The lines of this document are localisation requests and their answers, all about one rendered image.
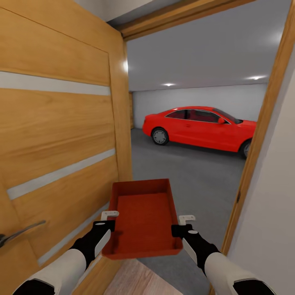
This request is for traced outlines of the storage box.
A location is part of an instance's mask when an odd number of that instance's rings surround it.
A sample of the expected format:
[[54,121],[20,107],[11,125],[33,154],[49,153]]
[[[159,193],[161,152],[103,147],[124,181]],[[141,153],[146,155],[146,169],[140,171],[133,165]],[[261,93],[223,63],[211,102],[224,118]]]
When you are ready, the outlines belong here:
[[114,232],[102,249],[111,259],[178,255],[182,239],[172,236],[179,221],[169,179],[114,182],[109,211],[118,211]]

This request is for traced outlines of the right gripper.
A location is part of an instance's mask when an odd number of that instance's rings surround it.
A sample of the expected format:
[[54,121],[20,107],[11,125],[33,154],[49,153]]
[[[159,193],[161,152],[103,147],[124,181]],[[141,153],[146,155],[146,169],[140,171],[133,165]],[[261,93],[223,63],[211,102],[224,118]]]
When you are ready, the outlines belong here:
[[173,237],[180,237],[181,238],[181,232],[184,229],[192,229],[192,225],[191,224],[186,224],[185,226],[172,225],[171,226],[172,236]]

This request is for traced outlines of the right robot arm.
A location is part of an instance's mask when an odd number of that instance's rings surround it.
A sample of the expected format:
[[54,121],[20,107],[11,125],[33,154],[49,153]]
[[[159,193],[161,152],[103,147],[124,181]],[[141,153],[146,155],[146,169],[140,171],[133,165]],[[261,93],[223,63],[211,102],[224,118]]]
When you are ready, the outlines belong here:
[[179,216],[179,224],[171,226],[172,236],[182,239],[183,248],[202,268],[216,295],[276,295],[262,279],[228,259],[186,224],[195,219],[194,215]]

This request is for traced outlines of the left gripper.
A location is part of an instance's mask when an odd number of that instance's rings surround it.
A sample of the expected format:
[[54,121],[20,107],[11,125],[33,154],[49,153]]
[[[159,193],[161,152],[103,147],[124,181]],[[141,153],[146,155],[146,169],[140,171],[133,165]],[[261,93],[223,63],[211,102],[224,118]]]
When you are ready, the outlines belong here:
[[115,220],[107,220],[107,221],[95,221],[93,222],[93,227],[95,224],[100,223],[100,222],[106,222],[108,228],[110,228],[111,232],[114,232],[115,229]]

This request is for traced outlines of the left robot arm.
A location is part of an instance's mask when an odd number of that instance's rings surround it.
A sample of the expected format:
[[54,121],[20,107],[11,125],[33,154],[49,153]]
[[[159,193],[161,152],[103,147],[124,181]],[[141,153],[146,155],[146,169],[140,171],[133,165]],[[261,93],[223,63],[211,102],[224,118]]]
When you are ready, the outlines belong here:
[[44,269],[25,280],[11,295],[71,295],[82,275],[108,243],[118,211],[103,211],[101,221]]

